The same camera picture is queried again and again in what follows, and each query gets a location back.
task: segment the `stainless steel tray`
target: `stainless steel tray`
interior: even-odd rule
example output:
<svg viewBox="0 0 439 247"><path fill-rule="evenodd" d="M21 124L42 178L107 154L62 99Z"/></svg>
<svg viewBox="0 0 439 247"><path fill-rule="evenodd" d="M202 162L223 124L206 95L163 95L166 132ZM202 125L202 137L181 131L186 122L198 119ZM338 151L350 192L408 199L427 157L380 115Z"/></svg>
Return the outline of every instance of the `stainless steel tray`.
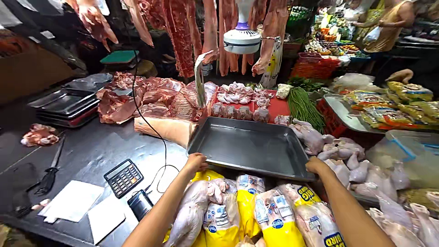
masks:
<svg viewBox="0 0 439 247"><path fill-rule="evenodd" d="M95 99L94 92L62 88L28 105L48 113L70 115Z"/></svg>
<svg viewBox="0 0 439 247"><path fill-rule="evenodd" d="M187 153L203 153L214 165L259 174L315 181L306 171L308 156L286 126L209 117L192 139Z"/></svg>
<svg viewBox="0 0 439 247"><path fill-rule="evenodd" d="M368 133L384 134L386 132L372 128L368 123L363 121L360 112L352 109L349 103L343 100L343 95L325 94L323 98L348 128L354 131Z"/></svg>

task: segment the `knife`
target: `knife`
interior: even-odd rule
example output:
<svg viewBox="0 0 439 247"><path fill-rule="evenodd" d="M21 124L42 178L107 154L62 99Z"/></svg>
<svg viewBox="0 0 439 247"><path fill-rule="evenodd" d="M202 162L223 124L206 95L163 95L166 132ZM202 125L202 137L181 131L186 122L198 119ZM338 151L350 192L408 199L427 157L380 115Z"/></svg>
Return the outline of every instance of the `knife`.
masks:
<svg viewBox="0 0 439 247"><path fill-rule="evenodd" d="M43 179L41 179L40 188L37 191L35 191L34 193L35 195L40 195L40 196L45 195L52 189L55 182L55 174L59 170L58 161L59 161L59 156L61 156L61 150L62 147L64 146L64 141L65 141L65 136L61 138L60 145L58 147L58 150L56 151L52 164L48 169L45 170L45 172L47 173L46 175L44 175Z"/></svg>

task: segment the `stacked trays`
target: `stacked trays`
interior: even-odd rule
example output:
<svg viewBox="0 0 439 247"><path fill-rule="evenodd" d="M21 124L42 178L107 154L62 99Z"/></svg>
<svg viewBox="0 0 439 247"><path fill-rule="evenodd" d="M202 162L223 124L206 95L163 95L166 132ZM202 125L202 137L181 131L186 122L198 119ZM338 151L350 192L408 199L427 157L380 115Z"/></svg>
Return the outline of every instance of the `stacked trays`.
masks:
<svg viewBox="0 0 439 247"><path fill-rule="evenodd" d="M36 116L46 123L79 127L96 116L98 103L99 99L92 91L62 88L28 106L35 108Z"/></svg>

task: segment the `forearm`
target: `forearm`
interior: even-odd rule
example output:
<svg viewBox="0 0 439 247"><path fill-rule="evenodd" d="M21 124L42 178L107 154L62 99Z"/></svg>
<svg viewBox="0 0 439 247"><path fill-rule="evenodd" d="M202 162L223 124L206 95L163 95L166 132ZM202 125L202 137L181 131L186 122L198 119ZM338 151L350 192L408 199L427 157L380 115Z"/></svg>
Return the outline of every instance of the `forearm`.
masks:
<svg viewBox="0 0 439 247"><path fill-rule="evenodd" d="M346 246L395 247L329 167L322 168L318 174Z"/></svg>
<svg viewBox="0 0 439 247"><path fill-rule="evenodd" d="M192 179L191 173L184 169L169 185L165 193L139 222L123 247L159 247L172 223L184 190Z"/></svg>

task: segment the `metal table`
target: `metal table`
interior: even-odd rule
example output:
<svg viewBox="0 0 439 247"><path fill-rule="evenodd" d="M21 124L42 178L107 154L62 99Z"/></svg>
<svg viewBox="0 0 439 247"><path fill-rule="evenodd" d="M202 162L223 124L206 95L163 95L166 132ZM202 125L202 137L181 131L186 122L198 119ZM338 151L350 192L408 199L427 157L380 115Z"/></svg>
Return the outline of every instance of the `metal table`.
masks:
<svg viewBox="0 0 439 247"><path fill-rule="evenodd" d="M87 216L78 223L58 219L54 224L48 224L43 222L43 217L37 215L38 211L21 219L12 214L11 202L3 199L11 193L9 185L2 184L5 170L22 163L33 163L42 178L44 170L50 166L57 146L27 148L20 144L19 140L30 124L38 123L34 112L25 107L25 102L4 106L0 108L0 114L10 116L0 120L3 128L0 131L0 222L68 245L94 246ZM187 160L186 150L171 142L167 142L167 147L167 163L181 169ZM95 202L96 205L112 193L103 175L126 158L130 158L145 177L131 192L144 189L151 183L157 170L164 165L163 142L158 138L134 132L133 120L116 125L100 123L96 118L81 128L66 130L66 140L59 160L60 170L53 189L41 197L33 194L34 189L29 193L30 200L32 204L37 204L46 198L53 199L71 180L79 180L105 187L104 193ZM153 203L161 196L156 191L160 175L161 173L150 188ZM159 190L164 191L176 175L177 171L168 167ZM131 192L121 200L126 202L131 197ZM121 246L136 227L137 219L127 204L124 213L126 220L107 235L99 246Z"/></svg>

